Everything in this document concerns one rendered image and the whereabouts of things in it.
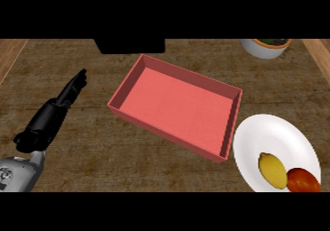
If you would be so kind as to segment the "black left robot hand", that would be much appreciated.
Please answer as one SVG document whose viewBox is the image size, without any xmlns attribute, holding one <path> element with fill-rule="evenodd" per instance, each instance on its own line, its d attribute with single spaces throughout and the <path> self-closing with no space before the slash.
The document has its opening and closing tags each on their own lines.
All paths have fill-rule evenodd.
<svg viewBox="0 0 330 231">
<path fill-rule="evenodd" d="M 66 117 L 67 109 L 74 103 L 80 89 L 86 86 L 86 70 L 82 69 L 67 82 L 61 93 L 51 98 L 33 114 L 24 130 L 16 135 L 13 143 L 23 153 L 44 151 L 55 137 Z"/>
</svg>

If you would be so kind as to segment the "white oval plate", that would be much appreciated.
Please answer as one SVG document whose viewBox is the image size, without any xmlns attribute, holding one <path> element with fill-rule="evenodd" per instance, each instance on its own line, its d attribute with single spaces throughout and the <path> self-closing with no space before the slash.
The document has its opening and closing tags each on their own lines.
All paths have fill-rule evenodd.
<svg viewBox="0 0 330 231">
<path fill-rule="evenodd" d="M 273 115 L 251 115 L 234 133 L 232 152 L 240 175 L 254 192 L 287 192 L 275 189 L 257 169 L 259 154 L 269 153 L 281 161 L 284 169 L 304 169 L 321 180 L 316 153 L 306 136 L 296 127 Z"/>
</svg>

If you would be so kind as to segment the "yellow lemon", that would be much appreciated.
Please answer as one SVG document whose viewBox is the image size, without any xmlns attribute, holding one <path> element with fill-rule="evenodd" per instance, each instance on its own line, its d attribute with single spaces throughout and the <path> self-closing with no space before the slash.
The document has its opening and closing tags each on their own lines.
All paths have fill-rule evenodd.
<svg viewBox="0 0 330 231">
<path fill-rule="evenodd" d="M 285 169 L 279 159 L 269 153 L 260 153 L 257 168 L 263 179 L 275 189 L 284 189 L 287 184 Z"/>
</svg>

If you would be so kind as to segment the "red open cardboard box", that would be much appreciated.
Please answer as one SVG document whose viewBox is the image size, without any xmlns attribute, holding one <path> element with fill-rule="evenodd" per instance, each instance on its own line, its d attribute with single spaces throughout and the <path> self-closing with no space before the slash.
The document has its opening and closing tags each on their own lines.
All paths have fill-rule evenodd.
<svg viewBox="0 0 330 231">
<path fill-rule="evenodd" d="M 223 162 L 240 98 L 240 88 L 141 55 L 105 106 L 144 130 Z"/>
</svg>

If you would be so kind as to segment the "black box appliance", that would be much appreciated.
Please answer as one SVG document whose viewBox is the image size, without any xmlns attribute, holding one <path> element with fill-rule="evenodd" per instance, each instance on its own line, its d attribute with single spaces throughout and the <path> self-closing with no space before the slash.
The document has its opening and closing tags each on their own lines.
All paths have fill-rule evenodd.
<svg viewBox="0 0 330 231">
<path fill-rule="evenodd" d="M 101 54 L 161 53 L 164 51 L 163 39 L 95 39 Z"/>
</svg>

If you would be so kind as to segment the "white potted plant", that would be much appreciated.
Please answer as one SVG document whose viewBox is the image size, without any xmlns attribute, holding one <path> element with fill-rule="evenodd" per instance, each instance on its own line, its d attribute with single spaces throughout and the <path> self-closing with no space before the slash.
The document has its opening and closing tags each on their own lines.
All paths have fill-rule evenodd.
<svg viewBox="0 0 330 231">
<path fill-rule="evenodd" d="M 269 45 L 257 39 L 240 39 L 243 49 L 259 59 L 271 60 L 279 57 L 291 40 L 287 40 L 282 45 Z"/>
</svg>

